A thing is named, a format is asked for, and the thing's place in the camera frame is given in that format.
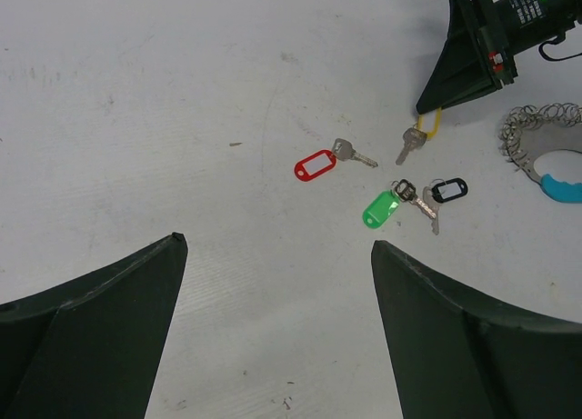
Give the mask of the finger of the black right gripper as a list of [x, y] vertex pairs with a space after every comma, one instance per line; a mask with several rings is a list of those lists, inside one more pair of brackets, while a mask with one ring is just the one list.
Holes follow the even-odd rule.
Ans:
[[449, 0], [447, 39], [432, 75], [416, 103], [427, 114], [492, 94], [497, 90], [487, 51], [478, 41], [471, 0]]

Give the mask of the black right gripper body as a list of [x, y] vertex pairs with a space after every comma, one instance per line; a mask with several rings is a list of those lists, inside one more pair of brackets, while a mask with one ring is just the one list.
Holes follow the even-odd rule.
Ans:
[[471, 0], [478, 41], [487, 51], [497, 85], [517, 77], [516, 55], [543, 45], [560, 44], [581, 22], [581, 0]]

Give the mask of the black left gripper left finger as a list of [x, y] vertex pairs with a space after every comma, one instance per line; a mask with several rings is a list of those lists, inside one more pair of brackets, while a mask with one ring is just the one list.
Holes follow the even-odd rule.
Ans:
[[142, 418], [186, 268], [172, 233], [1, 306], [4, 418]]

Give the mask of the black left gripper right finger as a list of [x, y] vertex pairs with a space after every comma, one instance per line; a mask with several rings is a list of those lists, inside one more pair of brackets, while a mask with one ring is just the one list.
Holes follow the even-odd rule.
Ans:
[[578, 418], [581, 325], [458, 282], [387, 241], [371, 265], [405, 418]]

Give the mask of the yellow tag key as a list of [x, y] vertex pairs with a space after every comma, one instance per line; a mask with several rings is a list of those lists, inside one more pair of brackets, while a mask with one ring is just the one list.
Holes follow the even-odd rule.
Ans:
[[439, 131], [442, 119], [442, 109], [424, 115], [419, 115], [415, 123], [403, 133], [403, 148], [396, 159], [396, 165], [402, 165], [408, 155], [422, 148], [427, 141], [432, 140]]

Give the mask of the black tag key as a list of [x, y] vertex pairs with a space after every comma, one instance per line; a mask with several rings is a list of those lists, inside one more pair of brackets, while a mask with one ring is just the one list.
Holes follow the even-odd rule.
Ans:
[[468, 185], [460, 177], [443, 180], [437, 179], [430, 186], [423, 188], [422, 200], [436, 215], [431, 219], [432, 232], [439, 235], [439, 209], [440, 206], [462, 198], [468, 194]]

